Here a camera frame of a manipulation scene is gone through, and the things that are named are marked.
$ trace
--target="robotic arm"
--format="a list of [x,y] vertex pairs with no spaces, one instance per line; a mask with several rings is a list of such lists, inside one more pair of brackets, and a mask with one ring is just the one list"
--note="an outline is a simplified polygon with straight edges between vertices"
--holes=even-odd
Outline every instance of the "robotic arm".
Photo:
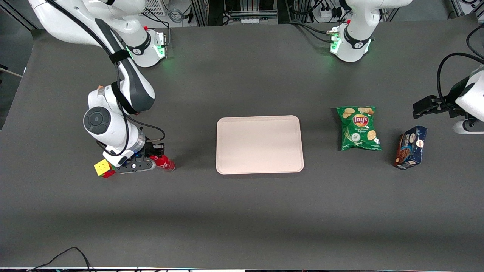
[[378,9],[399,8],[412,0],[346,0],[353,10],[351,23],[328,31],[332,35],[330,52],[346,62],[355,62],[368,51],[371,35],[380,22]]
[[449,112],[450,118],[465,116],[453,130],[458,134],[484,134],[484,65],[456,83],[442,98],[429,95],[413,104],[414,119]]
[[[162,156],[163,145],[149,142],[127,119],[127,114],[150,109],[155,100],[153,87],[135,62],[148,67],[165,56],[164,35],[144,29],[132,16],[143,11],[145,0],[29,2],[47,32],[68,43],[102,47],[123,78],[88,95],[89,110],[84,115],[84,127],[105,145],[103,156],[115,167],[136,159],[134,156],[140,151],[150,151],[143,153],[146,156]],[[129,51],[123,49],[115,31]]]

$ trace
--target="table surface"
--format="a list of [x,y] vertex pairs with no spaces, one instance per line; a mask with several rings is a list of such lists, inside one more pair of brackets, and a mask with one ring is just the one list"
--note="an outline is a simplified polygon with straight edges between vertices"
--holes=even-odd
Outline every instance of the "table surface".
[[[291,25],[174,29],[168,59],[141,69],[157,98],[137,119],[163,127],[177,170],[107,180],[82,116],[114,68],[100,48],[35,33],[0,133],[0,266],[77,246],[94,266],[484,270],[483,136],[453,133],[447,114],[412,118],[476,26],[474,16],[381,23],[357,63]],[[444,90],[477,66],[449,61]],[[332,108],[348,105],[377,107],[382,152],[338,150]],[[217,121],[269,115],[300,119],[304,170],[218,174]],[[423,164],[401,171],[398,137],[414,125],[428,128]],[[75,253],[56,262],[83,264]]]

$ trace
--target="power strip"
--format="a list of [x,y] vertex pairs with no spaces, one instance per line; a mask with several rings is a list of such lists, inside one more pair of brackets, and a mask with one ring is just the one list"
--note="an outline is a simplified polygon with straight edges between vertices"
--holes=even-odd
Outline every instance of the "power strip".
[[331,13],[331,10],[319,10],[319,18],[321,19],[328,19],[328,18],[332,18],[333,15]]

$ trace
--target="lay's logo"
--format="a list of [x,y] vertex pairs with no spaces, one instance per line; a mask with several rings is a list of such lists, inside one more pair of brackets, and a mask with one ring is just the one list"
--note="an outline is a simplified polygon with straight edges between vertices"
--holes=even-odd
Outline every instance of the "lay's logo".
[[368,117],[363,114],[353,116],[353,123],[359,127],[364,127],[368,124]]

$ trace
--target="green chip bag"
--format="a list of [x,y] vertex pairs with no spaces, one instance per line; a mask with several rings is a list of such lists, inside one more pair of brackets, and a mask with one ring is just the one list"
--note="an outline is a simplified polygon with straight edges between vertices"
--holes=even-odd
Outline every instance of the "green chip bag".
[[357,147],[368,150],[381,150],[380,140],[373,127],[374,106],[337,107],[341,118],[343,137],[341,151]]

